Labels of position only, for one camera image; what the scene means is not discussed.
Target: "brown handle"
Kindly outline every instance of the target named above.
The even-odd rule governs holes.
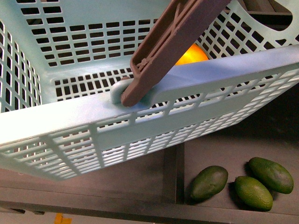
[[[230,1],[172,0],[131,58],[134,80],[121,95],[121,103],[138,103]]]

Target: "green avocado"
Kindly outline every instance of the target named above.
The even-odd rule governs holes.
[[[290,194],[294,188],[294,180],[280,164],[254,157],[249,160],[249,167],[257,179],[267,188],[283,194]]]
[[[194,179],[190,197],[203,201],[221,192],[228,181],[228,171],[220,166],[210,166],[202,170]]]
[[[268,189],[257,179],[239,176],[235,179],[235,190],[241,200],[250,207],[270,211],[273,198]]]

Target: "yellow object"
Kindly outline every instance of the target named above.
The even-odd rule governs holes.
[[[189,64],[209,60],[204,51],[197,45],[193,44],[184,55],[178,60],[176,65]]]
[[[63,218],[62,213],[57,213],[54,224],[71,224],[71,218]]]

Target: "orange fruit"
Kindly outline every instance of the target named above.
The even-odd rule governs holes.
[[[177,61],[176,65],[189,64],[208,60],[205,52],[197,45],[193,44]]]

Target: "plastic basket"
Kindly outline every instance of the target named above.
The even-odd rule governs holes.
[[[112,104],[170,1],[82,2],[0,2],[2,168],[75,177],[237,124],[299,81],[297,1],[277,0],[293,20],[275,31],[233,0],[198,41],[218,59],[173,67],[133,107]]]

